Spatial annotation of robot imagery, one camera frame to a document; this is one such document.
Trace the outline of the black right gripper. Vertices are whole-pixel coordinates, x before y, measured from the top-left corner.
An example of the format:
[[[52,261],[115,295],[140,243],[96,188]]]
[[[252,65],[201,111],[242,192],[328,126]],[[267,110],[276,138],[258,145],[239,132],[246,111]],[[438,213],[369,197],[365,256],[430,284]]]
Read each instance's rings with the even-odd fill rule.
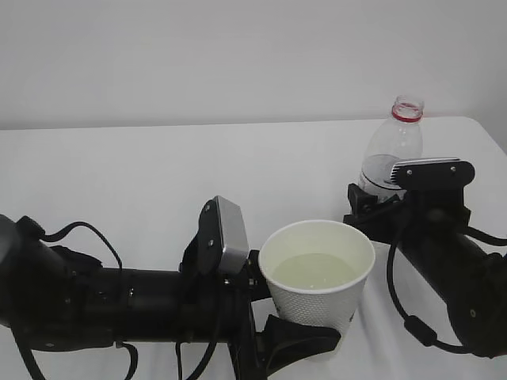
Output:
[[[347,188],[351,211],[343,222],[364,233],[370,240],[390,244],[400,230],[413,225],[466,225],[471,211],[464,204],[462,189],[408,191],[380,201],[378,196],[351,183]]]

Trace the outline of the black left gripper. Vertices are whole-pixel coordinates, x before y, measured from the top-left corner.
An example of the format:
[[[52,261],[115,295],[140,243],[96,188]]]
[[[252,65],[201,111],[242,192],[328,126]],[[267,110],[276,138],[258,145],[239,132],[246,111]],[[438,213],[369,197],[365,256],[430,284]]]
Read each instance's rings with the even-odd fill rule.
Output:
[[[229,350],[236,379],[267,379],[302,359],[332,352],[341,341],[333,328],[301,325],[269,315],[261,332],[256,331],[252,303],[271,297],[258,265],[259,252],[252,250],[239,274],[198,279],[183,301],[173,322],[179,379],[183,379],[181,345],[204,342],[208,346],[186,377],[204,373],[219,343]]]

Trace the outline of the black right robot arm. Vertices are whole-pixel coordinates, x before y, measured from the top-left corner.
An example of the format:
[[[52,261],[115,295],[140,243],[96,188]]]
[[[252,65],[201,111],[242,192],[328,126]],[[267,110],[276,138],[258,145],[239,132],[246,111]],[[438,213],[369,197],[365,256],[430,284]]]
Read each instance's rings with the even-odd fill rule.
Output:
[[[343,221],[373,241],[388,245],[387,288],[405,329],[426,347],[453,354],[496,358],[506,354],[506,257],[486,253],[480,242],[504,247],[469,225],[461,188],[412,190],[383,203],[349,184],[351,211]],[[447,307],[459,340],[445,343],[403,307],[395,288],[395,255],[401,253]]]

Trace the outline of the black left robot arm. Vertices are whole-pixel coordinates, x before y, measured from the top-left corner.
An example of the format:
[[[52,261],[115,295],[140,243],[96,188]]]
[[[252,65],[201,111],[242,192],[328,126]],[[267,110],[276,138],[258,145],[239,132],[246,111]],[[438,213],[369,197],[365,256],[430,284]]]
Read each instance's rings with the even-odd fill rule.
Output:
[[[270,296],[257,252],[237,275],[219,271],[223,226],[201,216],[177,271],[106,268],[89,255],[61,246],[65,227],[49,235],[32,219],[1,219],[1,323],[13,334],[34,379],[43,373],[35,352],[125,348],[127,378],[139,362],[139,342],[203,342],[190,374],[199,378],[215,348],[228,346],[238,379],[266,379],[301,359],[333,351],[341,334],[269,316],[255,328],[252,303]]]

